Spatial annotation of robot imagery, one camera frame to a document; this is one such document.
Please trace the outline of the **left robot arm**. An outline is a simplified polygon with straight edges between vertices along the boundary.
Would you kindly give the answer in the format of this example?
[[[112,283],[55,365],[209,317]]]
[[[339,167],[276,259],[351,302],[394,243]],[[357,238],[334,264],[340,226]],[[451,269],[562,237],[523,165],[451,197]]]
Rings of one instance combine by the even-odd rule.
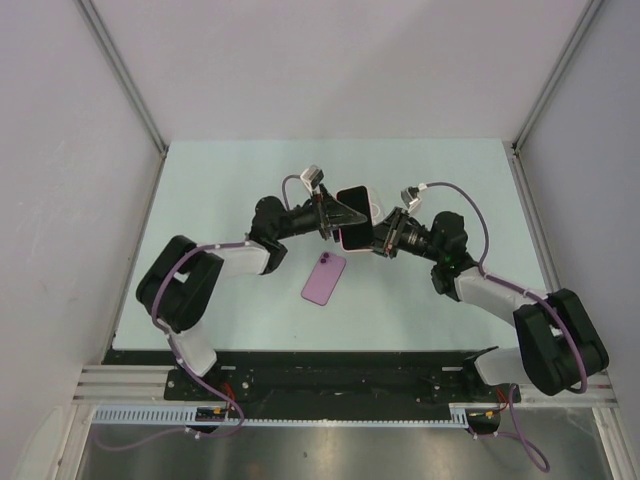
[[[342,229],[354,229],[358,240],[370,240],[372,218],[366,187],[332,195],[319,185],[308,200],[292,209],[275,196],[260,199],[244,241],[198,246],[185,236],[173,237],[140,281],[136,299],[188,373],[187,389],[207,400],[221,387],[221,376],[212,369],[216,352],[200,332],[218,281],[274,272],[288,253],[282,241],[291,237],[317,232],[328,240],[343,237]]]

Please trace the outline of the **clear phone case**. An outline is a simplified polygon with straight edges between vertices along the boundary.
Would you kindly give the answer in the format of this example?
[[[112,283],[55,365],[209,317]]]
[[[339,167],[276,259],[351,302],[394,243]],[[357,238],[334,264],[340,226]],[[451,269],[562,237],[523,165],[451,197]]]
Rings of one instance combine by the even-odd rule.
[[[368,186],[369,203],[371,210],[372,225],[381,223],[387,216],[387,209],[383,203],[380,193],[372,186]]]

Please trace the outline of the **purple phone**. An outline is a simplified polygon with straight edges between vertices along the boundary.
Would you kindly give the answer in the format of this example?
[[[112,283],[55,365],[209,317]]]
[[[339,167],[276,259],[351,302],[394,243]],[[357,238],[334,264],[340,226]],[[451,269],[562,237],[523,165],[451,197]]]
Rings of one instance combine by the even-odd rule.
[[[340,255],[323,252],[301,291],[301,297],[318,306],[329,302],[347,264]]]

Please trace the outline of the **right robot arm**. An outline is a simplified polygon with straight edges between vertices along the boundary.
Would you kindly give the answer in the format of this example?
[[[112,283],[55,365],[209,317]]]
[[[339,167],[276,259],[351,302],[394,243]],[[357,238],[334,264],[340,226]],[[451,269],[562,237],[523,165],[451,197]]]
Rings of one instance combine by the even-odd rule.
[[[467,250],[461,215],[441,212],[425,227],[396,208],[374,226],[373,239],[383,257],[407,252],[432,261],[438,294],[514,327],[516,347],[491,347],[466,359],[461,388],[469,399],[484,401],[498,385],[524,383],[548,396],[582,393],[588,378],[608,367],[608,352],[579,296],[566,288],[527,289],[482,269]]]

